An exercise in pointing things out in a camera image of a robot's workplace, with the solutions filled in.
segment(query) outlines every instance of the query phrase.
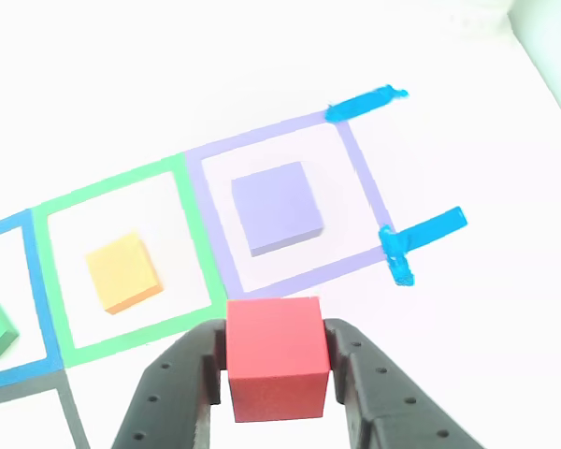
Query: painter's tape strip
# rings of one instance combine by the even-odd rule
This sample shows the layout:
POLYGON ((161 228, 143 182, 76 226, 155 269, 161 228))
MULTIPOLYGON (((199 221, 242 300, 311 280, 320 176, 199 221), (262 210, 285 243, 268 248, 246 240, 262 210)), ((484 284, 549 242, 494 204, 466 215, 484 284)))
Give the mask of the painter's tape strip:
POLYGON ((401 231, 399 235, 407 242, 407 251, 412 251, 435 240, 442 239, 467 224, 468 220, 466 220, 464 212, 457 207, 438 217, 431 218, 427 222, 401 231))
POLYGON ((324 117, 330 123, 344 122, 373 109, 386 106, 395 98, 407 97, 408 95, 407 91, 397 90, 389 84, 329 107, 324 117))
POLYGON ((405 256, 407 252, 442 239, 467 224, 468 220, 464 212, 457 207, 398 234, 389 225, 383 226, 379 236, 395 283, 407 286, 415 284, 415 278, 405 256))
POLYGON ((381 237, 382 250, 386 254, 386 261, 395 283, 397 285, 414 285, 415 278, 411 273, 408 259, 405 257, 407 252, 406 241, 399 234, 394 233, 388 224, 382 227, 379 236, 381 237))

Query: purple square outline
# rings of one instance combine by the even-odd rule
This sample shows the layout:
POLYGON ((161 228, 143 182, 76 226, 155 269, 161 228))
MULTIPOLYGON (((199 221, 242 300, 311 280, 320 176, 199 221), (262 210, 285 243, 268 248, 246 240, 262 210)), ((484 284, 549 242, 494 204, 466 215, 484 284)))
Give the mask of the purple square outline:
MULTIPOLYGON (((386 260, 386 255, 382 250, 379 239, 379 246, 362 253, 350 255, 336 262, 317 267, 305 273, 297 274, 291 278, 274 282, 271 285, 250 292, 246 292, 243 289, 237 272, 237 266, 235 265, 233 255, 226 241, 223 225, 209 190, 208 180, 206 179, 202 161, 217 154, 230 152, 237 148, 252 145, 269 138, 277 138, 300 129, 328 123, 324 118, 324 114, 325 111, 314 112, 302 117, 271 124, 244 134, 239 134, 232 138, 218 140, 201 147, 193 148, 185 153, 189 177, 194 185, 197 205, 202 213, 206 229, 208 230, 212 251, 214 252, 218 270, 221 272, 228 299, 286 297, 293 293, 311 288, 314 285, 331 281, 360 268, 365 268, 381 262, 382 260, 386 260)), ((347 122, 332 124, 337 128, 338 134, 345 145, 347 154, 362 184, 364 194, 372 208, 379 229, 384 225, 390 225, 391 228, 393 228, 393 222, 391 221, 388 210, 384 206, 381 193, 378 190, 376 182, 374 182, 372 178, 364 154, 357 145, 357 141, 355 140, 355 136, 349 124, 347 122)))

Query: green square outline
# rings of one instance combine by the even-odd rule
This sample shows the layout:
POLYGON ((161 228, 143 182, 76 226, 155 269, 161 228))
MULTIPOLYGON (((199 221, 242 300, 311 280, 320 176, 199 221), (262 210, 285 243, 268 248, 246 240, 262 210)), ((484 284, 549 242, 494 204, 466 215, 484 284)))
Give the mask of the green square outline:
POLYGON ((226 290, 216 267, 208 233, 197 207, 197 200, 187 171, 184 153, 135 168, 83 187, 70 194, 59 196, 32 208, 32 213, 36 229, 37 252, 44 275, 48 304, 65 368, 72 368, 99 358, 114 355, 139 345, 189 330, 204 321, 220 319, 226 316, 226 290), (102 340, 89 346, 75 347, 52 252, 48 228, 49 215, 167 172, 172 172, 177 184, 180 204, 185 212, 189 232, 194 241, 197 259, 204 274, 206 287, 208 288, 210 305, 169 318, 155 325, 149 325, 111 339, 102 340))

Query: yellow cube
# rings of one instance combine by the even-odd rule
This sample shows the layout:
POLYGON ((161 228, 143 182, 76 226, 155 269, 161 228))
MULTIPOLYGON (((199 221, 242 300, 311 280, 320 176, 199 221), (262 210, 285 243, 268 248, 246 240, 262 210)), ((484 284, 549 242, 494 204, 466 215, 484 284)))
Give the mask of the yellow cube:
POLYGON ((104 309, 124 311, 163 291, 145 245, 134 232, 86 256, 104 309))

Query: red cube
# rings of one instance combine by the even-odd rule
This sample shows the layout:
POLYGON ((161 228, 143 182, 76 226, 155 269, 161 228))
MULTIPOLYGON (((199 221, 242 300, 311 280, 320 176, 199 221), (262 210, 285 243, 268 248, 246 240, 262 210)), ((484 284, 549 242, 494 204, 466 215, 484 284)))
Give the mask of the red cube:
POLYGON ((235 421, 322 417, 330 362, 318 298, 227 304, 226 364, 235 421))

